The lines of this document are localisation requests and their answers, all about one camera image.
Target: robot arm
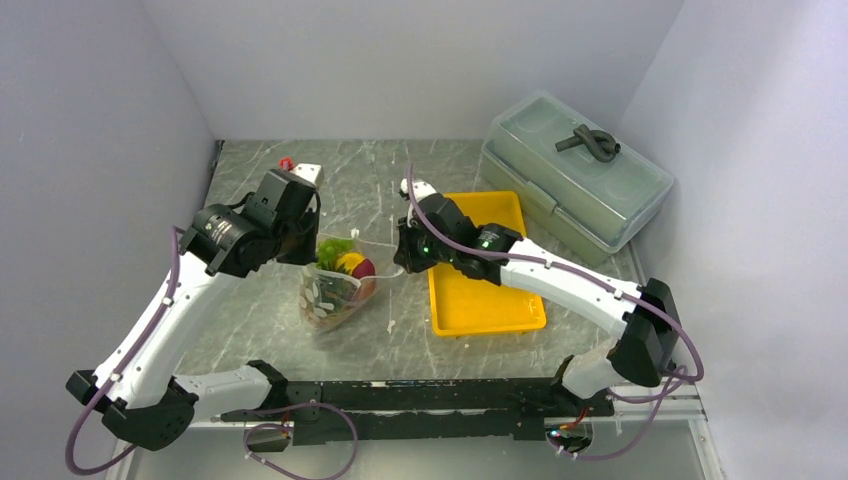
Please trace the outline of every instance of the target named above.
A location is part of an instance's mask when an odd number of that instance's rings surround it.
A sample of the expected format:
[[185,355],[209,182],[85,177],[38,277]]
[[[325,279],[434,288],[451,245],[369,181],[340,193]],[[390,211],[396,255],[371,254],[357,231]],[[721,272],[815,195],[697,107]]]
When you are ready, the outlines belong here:
[[[544,261],[540,264],[492,258],[450,248],[421,224],[410,205],[407,217],[398,220],[400,240],[395,263],[408,272],[421,272],[438,263],[449,263],[469,278],[536,293],[579,313],[609,333],[608,341],[583,355],[566,358],[556,374],[556,381],[575,402],[623,381],[648,387],[660,384],[677,334],[656,315],[623,297],[629,295],[645,300],[676,320],[677,311],[667,285],[651,279],[641,287],[610,278],[557,257],[502,225],[476,226],[452,200],[426,182],[413,182],[411,194],[430,223],[450,240],[478,251],[517,254]],[[409,199],[406,180],[401,182],[400,195]],[[606,281],[613,287],[610,289],[613,293],[573,271],[551,268],[554,263]]]
[[[283,403],[287,381],[262,361],[200,376],[174,376],[174,370],[204,322],[249,272],[271,260],[296,265],[314,261],[322,180],[318,165],[272,170],[240,204],[201,210],[180,239],[174,295],[165,298],[167,278],[109,358],[94,371],[75,372],[66,388],[87,404],[111,378],[112,387],[95,410],[115,436],[148,450],[169,445],[194,421]],[[162,303],[167,310],[133,352]],[[113,373],[125,360],[129,363],[122,374]]]

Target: plastic container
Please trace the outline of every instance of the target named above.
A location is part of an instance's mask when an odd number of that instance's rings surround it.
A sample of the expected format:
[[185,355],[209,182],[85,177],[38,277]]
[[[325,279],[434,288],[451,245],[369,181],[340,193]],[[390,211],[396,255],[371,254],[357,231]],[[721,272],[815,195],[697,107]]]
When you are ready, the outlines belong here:
[[[499,223],[526,235],[515,192],[451,193],[462,213],[482,225]],[[433,332],[440,337],[518,333],[545,327],[547,316],[538,295],[471,280],[450,265],[428,270]]]
[[554,145],[597,125],[546,92],[495,118],[483,143],[483,177],[514,190],[522,209],[590,265],[619,251],[659,211],[671,175],[627,145],[609,163],[584,146]]
[[[318,241],[329,237],[319,236]],[[322,270],[314,263],[301,269],[298,294],[300,316],[318,331],[339,326],[363,305],[374,299],[389,283],[403,273],[392,261],[392,246],[352,239],[353,250],[374,264],[376,275],[356,279],[343,273]]]

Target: wall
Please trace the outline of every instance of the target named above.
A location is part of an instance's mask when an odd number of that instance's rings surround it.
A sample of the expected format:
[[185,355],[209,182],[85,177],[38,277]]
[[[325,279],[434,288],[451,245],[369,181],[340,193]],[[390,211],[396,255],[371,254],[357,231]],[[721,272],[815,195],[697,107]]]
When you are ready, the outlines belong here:
[[728,477],[848,478],[848,7],[780,3],[687,2],[618,133],[677,177],[638,248]]
[[615,127],[682,0],[144,0],[218,138],[482,138],[536,88]]
[[[72,478],[64,390],[138,318],[213,137],[140,2],[0,2],[0,478]],[[97,420],[78,460],[105,460]]]

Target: table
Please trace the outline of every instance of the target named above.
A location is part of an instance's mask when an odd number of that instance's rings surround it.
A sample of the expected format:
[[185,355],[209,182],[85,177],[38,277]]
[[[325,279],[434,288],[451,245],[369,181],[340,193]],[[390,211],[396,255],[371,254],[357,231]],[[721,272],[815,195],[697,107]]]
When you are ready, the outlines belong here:
[[[321,232],[396,241],[394,221],[407,203],[397,187],[411,160],[416,177],[441,192],[494,188],[480,176],[482,140],[284,140],[225,142],[206,204],[234,203],[254,190],[282,157],[325,168]],[[531,219],[528,237],[579,259]],[[624,248],[595,268],[638,281],[638,264]],[[317,333],[299,317],[298,267],[268,264],[251,273],[218,313],[177,372],[204,374],[263,359],[290,380],[403,380],[551,376],[570,354],[606,338],[588,320],[550,303],[548,324],[526,334],[437,337],[430,323],[426,274],[402,275],[337,329]]]

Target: translucent lid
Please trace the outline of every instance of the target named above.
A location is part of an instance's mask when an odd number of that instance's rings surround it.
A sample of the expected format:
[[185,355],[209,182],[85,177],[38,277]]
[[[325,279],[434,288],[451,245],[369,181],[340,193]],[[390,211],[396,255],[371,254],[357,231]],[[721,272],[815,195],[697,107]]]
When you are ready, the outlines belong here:
[[673,179],[623,144],[609,163],[596,160],[583,145],[557,152],[554,145],[573,136],[580,124],[599,129],[538,92],[495,119],[486,145],[557,208],[604,244],[617,247],[656,213]]

